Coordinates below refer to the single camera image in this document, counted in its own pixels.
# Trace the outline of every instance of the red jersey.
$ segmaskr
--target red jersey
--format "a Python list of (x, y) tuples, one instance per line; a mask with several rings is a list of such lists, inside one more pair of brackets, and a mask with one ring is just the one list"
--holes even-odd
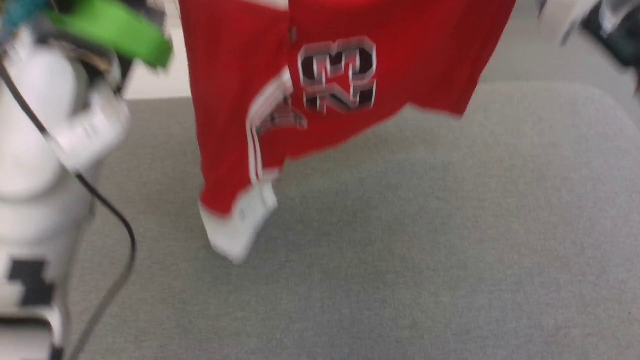
[(461, 115), (515, 2), (182, 0), (203, 206), (409, 103)]

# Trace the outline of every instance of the black cable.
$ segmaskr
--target black cable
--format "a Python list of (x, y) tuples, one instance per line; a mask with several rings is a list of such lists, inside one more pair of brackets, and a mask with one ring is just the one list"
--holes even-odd
[[(0, 79), (4, 81), (7, 89), (13, 95), (13, 98), (18, 103), (20, 108), (24, 111), (24, 113), (29, 117), (33, 125), (39, 130), (42, 136), (48, 138), (49, 131), (44, 126), (42, 121), (38, 118), (38, 116), (33, 112), (33, 109), (29, 106), (27, 101), (24, 99), (20, 90), (15, 86), (15, 83), (11, 79), (11, 75), (7, 71), (4, 63), (0, 59)], [(118, 276), (116, 281), (111, 285), (109, 291), (102, 298), (96, 309), (93, 311), (91, 318), (87, 321), (80, 338), (78, 339), (76, 346), (73, 351), (71, 351), (68, 360), (77, 360), (82, 351), (86, 347), (93, 331), (97, 327), (98, 323), (102, 319), (102, 316), (107, 311), (109, 306), (113, 303), (118, 294), (122, 291), (124, 286), (127, 284), (129, 279), (131, 278), (131, 274), (133, 273), (133, 268), (136, 264), (136, 255), (138, 253), (138, 242), (136, 240), (136, 234), (133, 231), (133, 227), (131, 226), (130, 221), (122, 214), (118, 208), (116, 208), (107, 198), (105, 198), (98, 189), (96, 189), (82, 174), (73, 174), (76, 179), (82, 184), (82, 186), (86, 189), (87, 192), (93, 196), (94, 199), (98, 200), (107, 210), (109, 210), (113, 216), (115, 216), (121, 223), (124, 225), (127, 230), (127, 234), (129, 235), (129, 240), (131, 241), (131, 251), (129, 253), (129, 260), (127, 261), (126, 267), (122, 270), (122, 273)]]

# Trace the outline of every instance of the gray floor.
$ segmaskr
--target gray floor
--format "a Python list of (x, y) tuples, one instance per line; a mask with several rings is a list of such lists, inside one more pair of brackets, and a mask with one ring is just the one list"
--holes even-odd
[[(463, 122), (407, 110), (289, 166), (243, 266), (200, 223), (189, 101), (132, 104), (101, 188), (135, 224), (140, 262), (84, 358), (639, 359), (640, 134), (622, 110), (637, 105), (605, 60), (551, 53), (527, 16)], [(520, 42), (540, 62), (509, 50)], [(623, 108), (526, 82), (552, 72)], [(74, 276), (76, 332), (126, 251), (100, 211)]]

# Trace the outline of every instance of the white robot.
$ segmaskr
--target white robot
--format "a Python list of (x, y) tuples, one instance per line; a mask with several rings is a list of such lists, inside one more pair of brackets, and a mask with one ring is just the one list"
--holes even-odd
[[(144, 8), (144, 1), (121, 1)], [(54, 1), (55, 10), (64, 11), (64, 2)], [(538, 0), (538, 5), (541, 29), (558, 42), (582, 28), (622, 65), (640, 68), (640, 0)], [(0, 66), (2, 360), (77, 359), (135, 260), (131, 226), (91, 186), (101, 161), (129, 128), (118, 93), (130, 63), (108, 49), (70, 46), (59, 33), (47, 35), (49, 30), (30, 18), (17, 36), (0, 36), (12, 41)], [(123, 221), (132, 255), (79, 344), (67, 351), (68, 276), (94, 199)]]

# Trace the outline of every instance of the green part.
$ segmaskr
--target green part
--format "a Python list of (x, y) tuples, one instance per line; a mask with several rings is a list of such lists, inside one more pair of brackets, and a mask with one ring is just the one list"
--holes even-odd
[(166, 68), (173, 53), (158, 25), (117, 0), (82, 0), (70, 14), (50, 16), (58, 29), (151, 67)]

